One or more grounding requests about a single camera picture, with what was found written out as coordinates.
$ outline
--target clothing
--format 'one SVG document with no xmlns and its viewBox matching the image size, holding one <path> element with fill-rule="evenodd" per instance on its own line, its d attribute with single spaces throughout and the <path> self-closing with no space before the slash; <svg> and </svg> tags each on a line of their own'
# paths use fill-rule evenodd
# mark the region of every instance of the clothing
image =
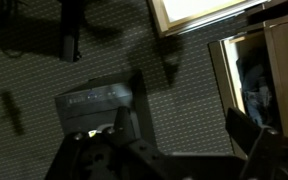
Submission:
<svg viewBox="0 0 288 180">
<path fill-rule="evenodd" d="M 274 110 L 272 106 L 273 82 L 268 64 L 266 49 L 253 49 L 238 59 L 243 101 L 248 116 L 258 125 L 272 125 Z"/>
</svg>

